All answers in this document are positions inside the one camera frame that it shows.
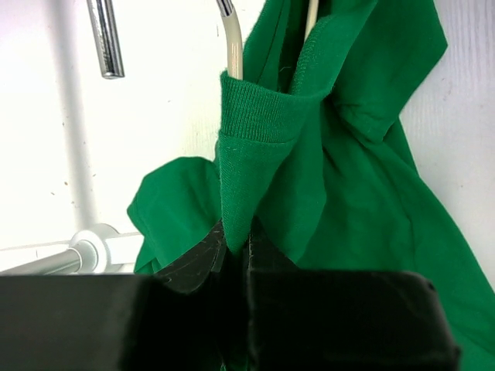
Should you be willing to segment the cream hanger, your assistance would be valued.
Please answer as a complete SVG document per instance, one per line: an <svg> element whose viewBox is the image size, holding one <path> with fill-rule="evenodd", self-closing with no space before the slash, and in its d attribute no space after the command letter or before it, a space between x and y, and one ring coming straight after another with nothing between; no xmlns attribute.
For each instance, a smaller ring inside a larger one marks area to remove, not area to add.
<svg viewBox="0 0 495 371"><path fill-rule="evenodd" d="M101 76L106 80L125 77L118 31L111 1L87 0ZM217 7L227 42L227 73L243 78L243 42L241 27L232 1L218 1Z"/></svg>

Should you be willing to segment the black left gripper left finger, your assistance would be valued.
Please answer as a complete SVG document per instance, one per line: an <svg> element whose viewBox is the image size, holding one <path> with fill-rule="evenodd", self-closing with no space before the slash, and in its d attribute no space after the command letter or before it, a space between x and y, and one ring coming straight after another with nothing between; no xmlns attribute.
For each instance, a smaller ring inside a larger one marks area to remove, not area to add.
<svg viewBox="0 0 495 371"><path fill-rule="evenodd" d="M222 370L217 224L156 274L1 275L3 370Z"/></svg>

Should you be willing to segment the green t-shirt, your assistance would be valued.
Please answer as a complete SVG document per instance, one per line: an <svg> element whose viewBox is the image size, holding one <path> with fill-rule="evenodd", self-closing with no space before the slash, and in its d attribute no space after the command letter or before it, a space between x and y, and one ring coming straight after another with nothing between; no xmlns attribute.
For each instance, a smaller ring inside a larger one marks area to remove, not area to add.
<svg viewBox="0 0 495 371"><path fill-rule="evenodd" d="M259 218L300 267L414 271L439 290L461 369L494 368L494 293L420 178L401 110L446 51L431 1L268 1L223 73L214 160L149 173L128 207L153 274L224 225L233 253Z"/></svg>

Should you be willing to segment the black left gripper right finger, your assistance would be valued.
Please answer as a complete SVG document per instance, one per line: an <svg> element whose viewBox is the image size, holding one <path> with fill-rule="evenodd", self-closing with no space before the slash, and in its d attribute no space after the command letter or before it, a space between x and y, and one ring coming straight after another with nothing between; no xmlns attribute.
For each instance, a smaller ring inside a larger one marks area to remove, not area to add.
<svg viewBox="0 0 495 371"><path fill-rule="evenodd" d="M306 270L254 221L244 248L252 370L458 370L430 281L412 272Z"/></svg>

